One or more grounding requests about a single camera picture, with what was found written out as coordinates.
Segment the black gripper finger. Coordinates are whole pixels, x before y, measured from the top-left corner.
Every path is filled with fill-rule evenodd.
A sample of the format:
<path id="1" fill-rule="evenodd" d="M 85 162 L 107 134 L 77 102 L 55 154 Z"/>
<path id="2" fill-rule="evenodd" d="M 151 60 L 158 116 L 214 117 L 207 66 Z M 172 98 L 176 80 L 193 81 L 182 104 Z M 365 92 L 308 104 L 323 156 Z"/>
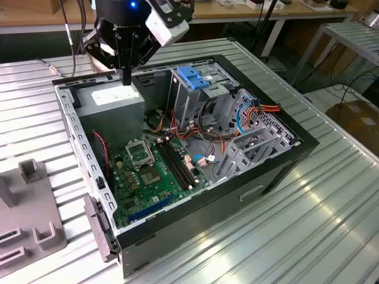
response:
<path id="1" fill-rule="evenodd" d="M 144 65 L 160 47 L 160 43 L 149 31 L 133 34 L 127 65 L 127 86 L 131 85 L 132 70 L 138 65 Z"/>
<path id="2" fill-rule="evenodd" d="M 127 85 L 127 64 L 119 45 L 121 34 L 112 23 L 96 23 L 95 28 L 82 38 L 83 49 L 108 69 L 115 69 L 121 83 Z"/>

